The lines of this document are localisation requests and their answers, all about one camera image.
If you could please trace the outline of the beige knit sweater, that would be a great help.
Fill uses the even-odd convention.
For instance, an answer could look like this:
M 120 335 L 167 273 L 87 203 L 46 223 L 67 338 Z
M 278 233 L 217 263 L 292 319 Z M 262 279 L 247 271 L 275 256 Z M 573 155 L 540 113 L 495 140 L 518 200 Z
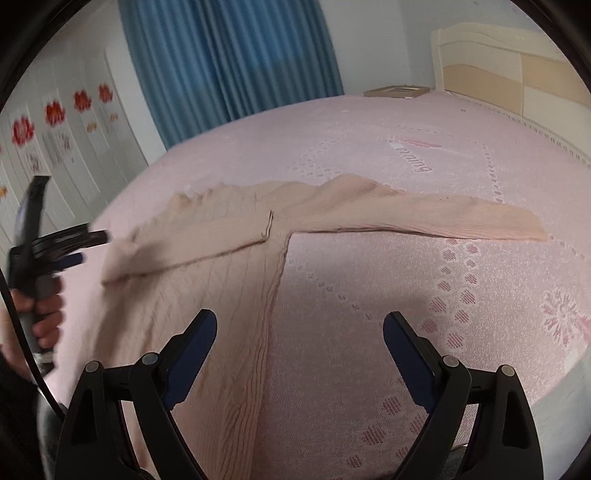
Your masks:
M 121 194 L 95 220 L 108 244 L 65 276 L 65 335 L 52 391 L 68 401 L 83 365 L 162 347 L 198 311 L 218 321 L 197 389 L 180 409 L 188 446 L 213 479 L 252 473 L 270 313 L 294 233 L 394 231 L 455 239 L 543 241 L 530 211 L 482 199 L 394 190 L 356 175 L 320 186 L 218 185 L 158 201 Z

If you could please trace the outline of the white wardrobe with decals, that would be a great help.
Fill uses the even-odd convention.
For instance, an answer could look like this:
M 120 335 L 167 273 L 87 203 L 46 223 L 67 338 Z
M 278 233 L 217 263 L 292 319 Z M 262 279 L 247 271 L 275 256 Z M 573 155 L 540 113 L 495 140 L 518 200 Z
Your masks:
M 1 112 L 1 252 L 34 176 L 50 179 L 51 233 L 93 221 L 146 167 L 104 54 L 36 59 Z

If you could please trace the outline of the pink bed sheet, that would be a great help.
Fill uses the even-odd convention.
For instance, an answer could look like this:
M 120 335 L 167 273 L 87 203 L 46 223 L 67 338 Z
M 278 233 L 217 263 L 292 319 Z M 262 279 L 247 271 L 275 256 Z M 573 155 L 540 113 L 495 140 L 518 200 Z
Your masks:
M 121 194 L 165 202 L 341 175 L 524 208 L 547 237 L 292 234 L 247 479 L 376 479 L 401 464 L 427 415 L 383 340 L 392 311 L 471 368 L 513 366 L 536 409 L 545 475 L 560 477 L 590 430 L 590 170 L 542 134 L 449 94 L 342 96 L 197 136 Z

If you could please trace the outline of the blue curtain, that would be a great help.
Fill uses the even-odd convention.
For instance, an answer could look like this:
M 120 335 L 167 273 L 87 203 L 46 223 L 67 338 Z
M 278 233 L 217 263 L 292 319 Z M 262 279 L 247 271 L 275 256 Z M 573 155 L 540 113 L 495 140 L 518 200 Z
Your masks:
M 317 1 L 121 1 L 118 8 L 165 148 L 344 91 Z

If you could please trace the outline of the cream wooden headboard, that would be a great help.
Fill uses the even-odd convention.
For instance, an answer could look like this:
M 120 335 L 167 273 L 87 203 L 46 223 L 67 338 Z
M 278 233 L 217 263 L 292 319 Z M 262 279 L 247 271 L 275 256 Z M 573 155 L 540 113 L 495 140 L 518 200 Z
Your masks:
M 590 156 L 590 90 L 545 34 L 480 23 L 431 33 L 436 88 L 489 104 Z

